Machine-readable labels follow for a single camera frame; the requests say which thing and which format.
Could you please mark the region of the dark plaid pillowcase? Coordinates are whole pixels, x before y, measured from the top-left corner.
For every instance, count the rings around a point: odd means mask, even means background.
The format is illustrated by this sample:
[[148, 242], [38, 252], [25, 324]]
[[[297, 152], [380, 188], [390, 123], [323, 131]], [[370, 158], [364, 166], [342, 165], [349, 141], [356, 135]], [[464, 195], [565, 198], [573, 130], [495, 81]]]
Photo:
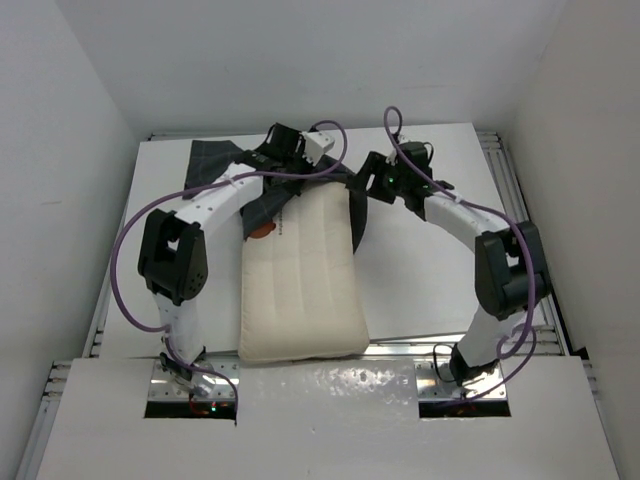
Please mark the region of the dark plaid pillowcase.
[[[194, 140], [191, 143], [184, 189], [214, 183], [242, 153], [243, 150], [229, 140]], [[288, 192], [284, 185], [267, 186], [258, 199], [241, 209], [243, 239], [247, 240], [259, 227], [272, 221], [293, 198], [294, 194]], [[349, 192], [349, 215], [353, 252], [356, 252], [367, 224], [368, 200], [364, 193]]]

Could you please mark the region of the cream pillow with bear print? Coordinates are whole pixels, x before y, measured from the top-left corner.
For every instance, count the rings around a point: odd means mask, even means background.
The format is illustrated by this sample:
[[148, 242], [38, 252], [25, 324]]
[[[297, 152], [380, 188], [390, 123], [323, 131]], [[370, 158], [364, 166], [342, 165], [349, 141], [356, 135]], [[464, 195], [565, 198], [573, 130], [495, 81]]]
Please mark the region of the cream pillow with bear print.
[[339, 183], [288, 201], [242, 249], [238, 353], [249, 364], [360, 354], [369, 332], [356, 280], [350, 195]]

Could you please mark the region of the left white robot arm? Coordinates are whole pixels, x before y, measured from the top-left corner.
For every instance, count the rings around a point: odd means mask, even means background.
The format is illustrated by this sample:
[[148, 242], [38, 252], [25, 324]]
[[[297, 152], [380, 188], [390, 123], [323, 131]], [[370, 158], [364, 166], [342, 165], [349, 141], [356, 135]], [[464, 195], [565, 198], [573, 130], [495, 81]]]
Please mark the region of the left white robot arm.
[[165, 212], [156, 200], [136, 214], [145, 221], [137, 270], [159, 309], [158, 330], [175, 365], [196, 370], [205, 352], [194, 303], [208, 278], [205, 232], [275, 194], [265, 211], [271, 218], [306, 182], [333, 172], [333, 165], [324, 170], [318, 165], [334, 144], [333, 137], [317, 128], [301, 132], [279, 123], [254, 150], [231, 142], [207, 143], [205, 157], [213, 162], [214, 175], [181, 191], [188, 205]]

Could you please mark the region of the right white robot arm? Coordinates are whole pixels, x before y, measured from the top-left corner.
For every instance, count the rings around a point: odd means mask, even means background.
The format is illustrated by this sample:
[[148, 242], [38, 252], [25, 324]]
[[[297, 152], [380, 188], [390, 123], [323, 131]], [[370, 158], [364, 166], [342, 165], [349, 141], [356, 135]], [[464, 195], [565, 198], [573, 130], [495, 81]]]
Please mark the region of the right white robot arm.
[[462, 385], [532, 338], [533, 313], [550, 293], [550, 276], [536, 225], [464, 199], [452, 184], [434, 179], [432, 157], [432, 145], [416, 141], [395, 145], [388, 156], [370, 152], [347, 187], [388, 204], [402, 199], [473, 253], [478, 308], [448, 363], [453, 382]]

